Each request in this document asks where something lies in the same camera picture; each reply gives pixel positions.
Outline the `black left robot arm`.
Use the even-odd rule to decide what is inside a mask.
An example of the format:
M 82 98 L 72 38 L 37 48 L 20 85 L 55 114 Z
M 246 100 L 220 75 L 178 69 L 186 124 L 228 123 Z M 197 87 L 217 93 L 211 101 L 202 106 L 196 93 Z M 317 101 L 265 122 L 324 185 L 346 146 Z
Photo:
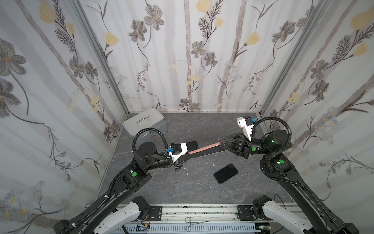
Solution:
M 145 132 L 153 132 L 161 137 L 165 148 L 163 152 L 158 153 L 155 144 L 150 141 L 136 145 L 138 138 Z M 132 140 L 133 156 L 130 163 L 114 176 L 107 191 L 76 217 L 60 220 L 55 224 L 55 233 L 108 233 L 121 226 L 125 218 L 131 221 L 145 219 L 149 215 L 150 205 L 142 196 L 135 197 L 131 202 L 134 214 L 125 210 L 118 211 L 116 208 L 151 180 L 150 170 L 171 166 L 178 169 L 184 162 L 183 156 L 190 156 L 191 152 L 197 149 L 198 144 L 195 141 L 168 144 L 160 130 L 151 127 L 140 130 Z

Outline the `black phone with silver edge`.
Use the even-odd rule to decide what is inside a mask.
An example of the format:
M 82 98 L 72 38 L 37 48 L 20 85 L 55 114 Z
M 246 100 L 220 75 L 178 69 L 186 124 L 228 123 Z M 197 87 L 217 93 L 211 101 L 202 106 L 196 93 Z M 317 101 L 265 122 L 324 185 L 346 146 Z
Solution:
M 210 155 L 210 154 L 214 154 L 214 153 L 218 153 L 218 152 L 223 152 L 223 151 L 226 151 L 226 149 L 224 149 L 223 147 L 221 147 L 220 143 L 217 142 L 215 144 L 212 144 L 212 145 L 200 148 L 200 149 L 196 149 L 196 150 L 190 151 L 187 154 L 182 155 L 181 156 L 181 160 L 182 160 L 182 162 L 186 162 L 186 161 L 188 161 L 188 160 L 190 160 L 192 158 L 198 158 L 198 157 L 202 157 L 202 156 L 207 156 L 207 155 Z

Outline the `pink phone case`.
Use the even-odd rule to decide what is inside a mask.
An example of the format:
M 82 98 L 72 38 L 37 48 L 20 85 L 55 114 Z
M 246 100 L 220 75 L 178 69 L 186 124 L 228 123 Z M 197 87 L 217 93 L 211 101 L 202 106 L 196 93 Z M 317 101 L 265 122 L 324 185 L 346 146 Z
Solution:
M 197 150 L 194 150 L 194 151 L 190 151 L 189 154 L 197 154 L 197 153 L 200 153 L 200 152 L 203 152 L 203 153 L 215 153 L 215 152 L 220 152 L 220 151 L 223 151 L 224 149 L 220 146 L 220 142 L 216 142 L 212 145 L 209 145 L 209 146 L 205 146 L 203 148 L 199 148 Z

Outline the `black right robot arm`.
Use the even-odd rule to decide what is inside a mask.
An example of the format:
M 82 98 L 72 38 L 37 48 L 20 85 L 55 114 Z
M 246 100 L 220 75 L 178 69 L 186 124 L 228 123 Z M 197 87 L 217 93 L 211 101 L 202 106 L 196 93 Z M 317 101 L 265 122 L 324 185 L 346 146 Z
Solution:
M 256 127 L 267 120 L 277 121 L 285 130 L 275 130 L 255 139 Z M 279 223 L 294 234 L 358 234 L 358 228 L 344 222 L 332 212 L 302 179 L 294 164 L 284 155 L 292 138 L 290 126 L 281 118 L 265 117 L 249 126 L 246 134 L 230 135 L 220 147 L 243 158 L 260 154 L 260 170 L 269 179 L 281 185 L 301 208 L 307 219 L 278 206 L 271 199 L 260 198 L 258 215 Z

